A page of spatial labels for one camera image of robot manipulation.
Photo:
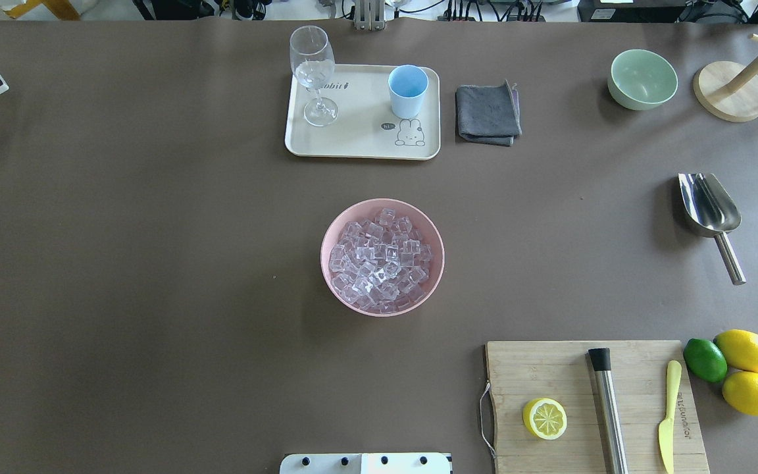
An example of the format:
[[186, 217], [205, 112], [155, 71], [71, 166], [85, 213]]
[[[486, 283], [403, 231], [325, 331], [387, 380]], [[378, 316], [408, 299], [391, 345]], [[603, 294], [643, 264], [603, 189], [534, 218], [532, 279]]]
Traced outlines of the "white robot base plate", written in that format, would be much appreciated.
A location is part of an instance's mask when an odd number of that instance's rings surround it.
[[280, 473], [451, 473], [450, 454], [379, 452], [292, 454], [280, 462]]

